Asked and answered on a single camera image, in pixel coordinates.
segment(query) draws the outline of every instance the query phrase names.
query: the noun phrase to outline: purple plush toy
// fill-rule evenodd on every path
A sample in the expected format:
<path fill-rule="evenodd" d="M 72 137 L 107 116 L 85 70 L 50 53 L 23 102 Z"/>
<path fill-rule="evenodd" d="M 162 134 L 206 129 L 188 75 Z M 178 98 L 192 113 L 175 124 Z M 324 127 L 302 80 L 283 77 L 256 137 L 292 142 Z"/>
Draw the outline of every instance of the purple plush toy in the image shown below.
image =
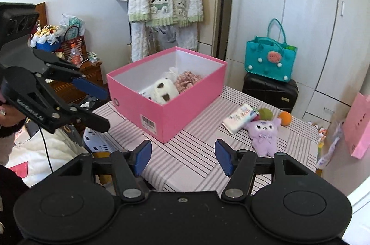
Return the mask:
<path fill-rule="evenodd" d="M 258 156 L 274 157 L 278 151 L 276 136 L 280 123 L 281 119 L 275 118 L 272 121 L 253 121 L 244 125 L 243 128 L 248 130 Z"/>

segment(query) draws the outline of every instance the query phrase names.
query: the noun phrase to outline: pink scrunchie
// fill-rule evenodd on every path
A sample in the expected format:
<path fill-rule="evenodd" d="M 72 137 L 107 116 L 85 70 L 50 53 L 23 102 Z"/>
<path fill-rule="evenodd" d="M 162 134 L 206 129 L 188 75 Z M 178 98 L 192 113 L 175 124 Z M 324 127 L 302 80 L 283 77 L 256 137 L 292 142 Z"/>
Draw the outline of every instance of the pink scrunchie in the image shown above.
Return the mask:
<path fill-rule="evenodd" d="M 179 75 L 175 81 L 175 87 L 182 93 L 183 91 L 191 88 L 194 84 L 202 80 L 202 76 L 195 75 L 190 71 L 185 71 Z"/>

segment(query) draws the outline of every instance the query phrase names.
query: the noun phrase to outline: black cable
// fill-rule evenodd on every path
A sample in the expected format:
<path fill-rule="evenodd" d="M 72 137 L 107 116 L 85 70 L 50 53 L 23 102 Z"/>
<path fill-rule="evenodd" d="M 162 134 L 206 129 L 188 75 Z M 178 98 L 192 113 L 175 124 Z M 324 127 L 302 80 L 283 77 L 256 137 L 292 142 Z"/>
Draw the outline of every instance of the black cable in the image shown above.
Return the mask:
<path fill-rule="evenodd" d="M 54 173 L 54 171 L 52 170 L 51 162 L 50 162 L 49 152 L 47 151 L 46 141 L 45 141 L 45 137 L 44 137 L 43 131 L 41 130 L 40 125 L 38 126 L 38 128 L 40 129 L 41 136 L 43 137 L 43 140 L 44 140 L 46 157 L 47 157 L 47 161 L 49 162 L 49 166 L 50 166 L 51 173 Z"/>

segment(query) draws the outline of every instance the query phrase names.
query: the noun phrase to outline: silver handle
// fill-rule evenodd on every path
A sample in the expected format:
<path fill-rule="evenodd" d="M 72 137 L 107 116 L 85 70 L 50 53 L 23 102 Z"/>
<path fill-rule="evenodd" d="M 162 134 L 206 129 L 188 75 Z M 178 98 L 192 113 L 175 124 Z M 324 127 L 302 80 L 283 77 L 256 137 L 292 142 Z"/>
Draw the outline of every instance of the silver handle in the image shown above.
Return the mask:
<path fill-rule="evenodd" d="M 345 2 L 342 1 L 342 10 L 340 11 L 340 16 L 342 17 L 344 13 L 345 13 Z"/>
<path fill-rule="evenodd" d="M 332 114 L 334 114 L 334 113 L 335 113 L 335 111 L 333 111 L 333 110 L 331 110 L 331 109 L 328 109 L 328 108 L 326 108 L 326 107 L 324 107 L 324 110 L 325 110 L 325 111 L 328 111 L 328 112 L 330 112 L 330 113 L 332 113 Z"/>

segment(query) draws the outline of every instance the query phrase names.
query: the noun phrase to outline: black suitcase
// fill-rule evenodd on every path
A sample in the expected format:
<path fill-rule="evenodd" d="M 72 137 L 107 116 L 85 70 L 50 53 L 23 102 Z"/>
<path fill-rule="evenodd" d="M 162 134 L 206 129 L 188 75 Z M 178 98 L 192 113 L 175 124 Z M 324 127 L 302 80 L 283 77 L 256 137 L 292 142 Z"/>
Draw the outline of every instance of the black suitcase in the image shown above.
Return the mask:
<path fill-rule="evenodd" d="M 281 82 L 247 73 L 244 77 L 243 93 L 291 113 L 297 101 L 298 87 L 293 79 Z"/>

